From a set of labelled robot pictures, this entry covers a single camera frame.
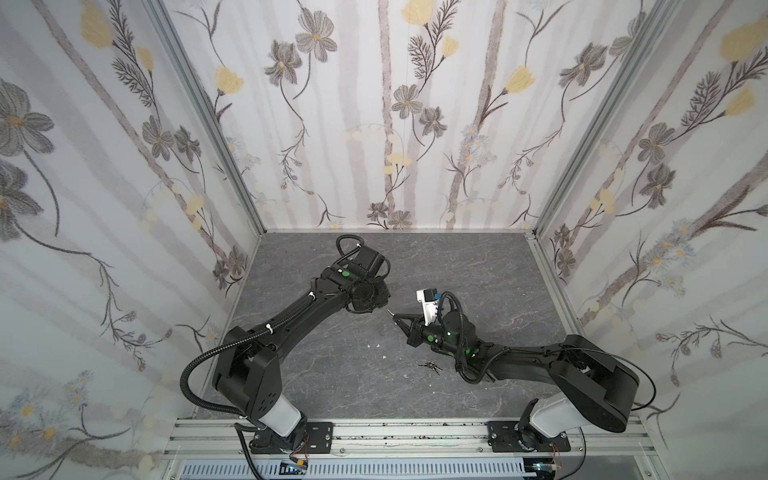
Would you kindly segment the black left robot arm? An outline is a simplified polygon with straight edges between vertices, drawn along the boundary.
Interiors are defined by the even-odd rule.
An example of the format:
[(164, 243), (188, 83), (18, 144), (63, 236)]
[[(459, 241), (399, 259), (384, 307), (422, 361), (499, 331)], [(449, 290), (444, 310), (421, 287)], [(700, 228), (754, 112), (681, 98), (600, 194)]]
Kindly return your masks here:
[(303, 440), (306, 415), (283, 394), (282, 363), (328, 317), (342, 310), (368, 314), (386, 306), (390, 269), (391, 262), (368, 246), (343, 253), (310, 281), (307, 293), (273, 318), (226, 334), (224, 350), (216, 355), (213, 388), (237, 415), (286, 441)]

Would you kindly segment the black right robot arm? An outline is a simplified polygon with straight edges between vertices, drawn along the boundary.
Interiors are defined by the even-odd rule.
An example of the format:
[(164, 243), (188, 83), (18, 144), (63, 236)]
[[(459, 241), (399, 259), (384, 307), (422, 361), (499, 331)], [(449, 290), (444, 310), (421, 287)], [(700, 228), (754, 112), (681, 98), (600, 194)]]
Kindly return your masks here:
[(393, 321), (409, 345), (427, 344), (433, 352), (451, 357), (456, 372), (469, 384), (488, 378), (557, 387), (557, 394), (530, 401), (514, 427), (516, 442), (525, 451), (587, 425), (610, 433), (626, 431), (639, 378), (583, 336), (568, 335), (547, 346), (509, 347), (479, 339), (474, 325), (456, 310), (430, 324), (416, 314), (395, 314)]

